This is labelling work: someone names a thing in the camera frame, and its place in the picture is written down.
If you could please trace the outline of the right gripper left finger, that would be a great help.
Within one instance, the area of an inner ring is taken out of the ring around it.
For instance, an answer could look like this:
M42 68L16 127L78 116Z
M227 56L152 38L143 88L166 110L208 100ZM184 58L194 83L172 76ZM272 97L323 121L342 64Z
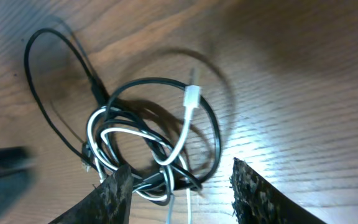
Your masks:
M121 166L83 200L51 222L54 224L128 224L133 177L128 165Z

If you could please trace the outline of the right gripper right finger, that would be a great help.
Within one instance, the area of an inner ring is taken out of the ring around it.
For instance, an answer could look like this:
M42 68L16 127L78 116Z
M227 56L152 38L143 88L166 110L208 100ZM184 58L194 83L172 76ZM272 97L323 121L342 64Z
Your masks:
M240 224L324 223L238 158L234 158L230 183L234 191L232 207Z

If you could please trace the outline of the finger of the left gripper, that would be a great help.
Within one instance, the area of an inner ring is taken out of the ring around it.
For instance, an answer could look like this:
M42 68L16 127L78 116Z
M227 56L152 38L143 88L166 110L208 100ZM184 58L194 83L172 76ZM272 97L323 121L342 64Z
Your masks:
M23 146L0 148L0 216L35 182L34 160Z

